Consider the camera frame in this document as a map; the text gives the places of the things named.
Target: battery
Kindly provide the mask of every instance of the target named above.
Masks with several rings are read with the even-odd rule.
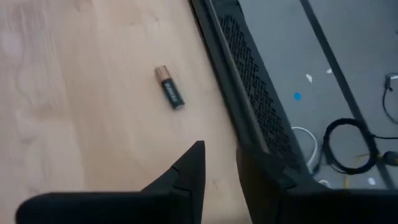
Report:
[[[155,68],[155,74],[173,109],[177,110],[182,108],[185,103],[182,100],[182,97],[178,92],[167,67],[163,65]]]

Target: gray floor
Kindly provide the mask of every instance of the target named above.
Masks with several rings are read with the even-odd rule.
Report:
[[[398,136],[398,126],[385,117],[381,107],[384,75],[398,72],[398,1],[312,0],[310,1],[348,84],[372,132]],[[278,96],[292,126],[309,129],[318,139],[339,118],[352,118],[348,105],[312,31],[299,0],[240,0],[246,22],[260,51]],[[388,96],[387,107],[398,117],[397,91]],[[301,100],[294,98],[300,93]],[[295,131],[308,157],[312,140]],[[377,141],[379,150],[398,151],[398,141]],[[338,128],[331,137],[337,159],[353,166],[356,157],[368,153],[360,132]],[[389,167],[398,184],[398,168]],[[343,188],[344,176],[322,167],[317,179]],[[385,189],[376,168],[350,179],[351,188]]]

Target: blue dot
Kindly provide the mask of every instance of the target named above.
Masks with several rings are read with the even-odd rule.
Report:
[[[301,94],[300,93],[294,93],[294,98],[299,101],[301,100]]]

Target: perforated panel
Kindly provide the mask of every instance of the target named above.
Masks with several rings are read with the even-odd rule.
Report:
[[[253,57],[252,51],[256,49],[250,48],[245,34],[233,16],[225,14],[218,19],[270,153],[279,156],[290,168],[301,172],[299,157],[293,152],[289,135],[278,116],[284,111],[276,110],[278,106],[275,105],[275,100],[279,102],[279,99],[274,87],[270,80],[266,83],[261,77],[268,74],[265,69],[261,71],[259,68],[262,63],[258,61],[259,56],[256,59]]]

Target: wood grain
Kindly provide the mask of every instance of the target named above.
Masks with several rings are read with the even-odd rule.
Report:
[[[206,142],[204,223],[249,223],[236,137],[187,0],[0,2],[0,223],[53,191],[140,190]],[[166,65],[186,106],[154,75]]]

